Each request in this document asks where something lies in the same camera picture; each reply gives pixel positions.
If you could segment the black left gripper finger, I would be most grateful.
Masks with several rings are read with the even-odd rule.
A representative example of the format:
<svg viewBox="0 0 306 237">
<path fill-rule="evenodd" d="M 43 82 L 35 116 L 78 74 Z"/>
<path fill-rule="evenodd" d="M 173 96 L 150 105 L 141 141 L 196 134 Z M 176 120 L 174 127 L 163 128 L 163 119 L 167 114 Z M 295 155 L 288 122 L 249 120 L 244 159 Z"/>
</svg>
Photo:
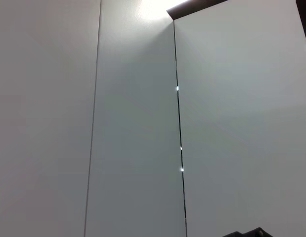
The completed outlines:
<svg viewBox="0 0 306 237">
<path fill-rule="evenodd" d="M 263 237 L 264 232 L 262 228 L 256 228 L 246 233 L 233 232 L 225 235 L 224 237 Z"/>
</svg>

